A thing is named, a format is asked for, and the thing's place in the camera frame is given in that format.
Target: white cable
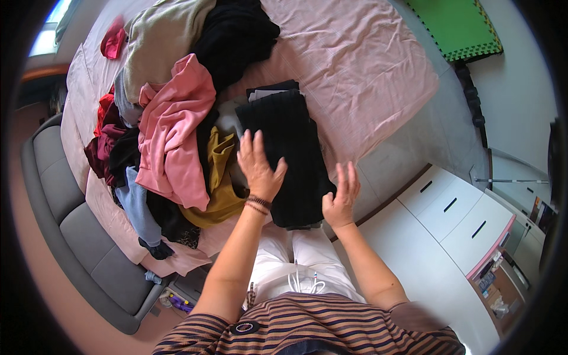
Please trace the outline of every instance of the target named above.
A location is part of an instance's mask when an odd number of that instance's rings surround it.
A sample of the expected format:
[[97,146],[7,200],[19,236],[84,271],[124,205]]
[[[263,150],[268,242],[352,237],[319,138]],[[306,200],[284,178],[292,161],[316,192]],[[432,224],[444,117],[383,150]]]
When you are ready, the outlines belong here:
[[[298,261],[296,260],[294,264],[296,265],[296,277],[294,277],[293,274],[288,274],[288,286],[290,287],[290,291],[298,293],[320,294],[325,288],[325,282],[318,281],[318,273],[317,272],[314,273],[314,284],[312,285],[310,290],[302,291],[302,288],[300,287],[301,282],[298,272]],[[292,286],[292,281],[290,280],[290,276],[292,276],[292,279],[294,280],[294,286]]]

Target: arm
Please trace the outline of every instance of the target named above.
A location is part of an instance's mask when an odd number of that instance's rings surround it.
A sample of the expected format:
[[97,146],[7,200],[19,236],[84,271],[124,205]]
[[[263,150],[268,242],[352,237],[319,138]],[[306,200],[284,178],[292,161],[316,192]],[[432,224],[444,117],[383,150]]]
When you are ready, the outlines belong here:
[[323,215],[347,252],[363,296],[367,302],[382,309],[407,302],[400,281],[371,249],[353,222],[353,203],[361,188],[353,163],[348,164],[348,179],[341,165],[337,164],[337,176],[335,199],[331,193],[323,196]]
[[[240,150],[237,152],[237,160],[247,178],[250,193],[272,202],[282,186],[287,165],[282,158],[278,162],[276,172],[272,171],[264,154],[261,131],[256,132],[254,141],[251,141],[250,131],[245,131],[241,138]],[[255,207],[262,208],[259,204],[255,204]],[[241,306],[247,296],[264,219],[265,214],[248,203],[245,205],[235,229],[205,279],[203,292],[192,314],[213,314],[230,323],[239,319]]]

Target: window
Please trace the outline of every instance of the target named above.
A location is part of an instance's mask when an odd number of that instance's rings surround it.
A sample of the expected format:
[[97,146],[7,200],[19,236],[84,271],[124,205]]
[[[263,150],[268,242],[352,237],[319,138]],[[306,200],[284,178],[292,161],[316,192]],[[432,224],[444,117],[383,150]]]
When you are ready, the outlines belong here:
[[47,19],[43,28],[37,35],[34,46],[30,51],[30,57],[57,52],[57,44],[55,42],[56,28],[63,16],[67,12],[72,0],[59,0]]

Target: pink sweatshirt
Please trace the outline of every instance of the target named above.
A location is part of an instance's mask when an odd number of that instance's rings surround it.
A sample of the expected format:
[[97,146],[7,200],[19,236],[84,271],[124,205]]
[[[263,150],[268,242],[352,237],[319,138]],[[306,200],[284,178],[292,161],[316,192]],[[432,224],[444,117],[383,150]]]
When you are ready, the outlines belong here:
[[205,211],[209,196],[195,129],[211,110],[215,94],[211,75],[195,54],[174,64],[169,82],[141,88],[144,111],[138,124],[141,159],[136,183],[184,208]]

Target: hand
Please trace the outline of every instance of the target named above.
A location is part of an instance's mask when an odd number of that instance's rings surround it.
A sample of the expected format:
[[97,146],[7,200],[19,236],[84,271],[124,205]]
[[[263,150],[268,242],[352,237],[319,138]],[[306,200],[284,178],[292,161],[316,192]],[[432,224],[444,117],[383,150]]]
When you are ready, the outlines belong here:
[[250,194],[263,200],[272,202],[284,181],[288,165],[284,157],[280,158],[276,171],[273,172],[266,160],[262,131],[258,130],[251,141],[250,130],[246,130],[240,140],[240,150],[237,152],[237,161],[247,178]]
[[328,193],[321,198],[321,209],[323,217],[333,230],[353,223],[353,204],[361,189],[357,169],[353,162],[347,164],[349,179],[345,179],[343,167],[337,163],[337,194],[335,199],[333,193]]

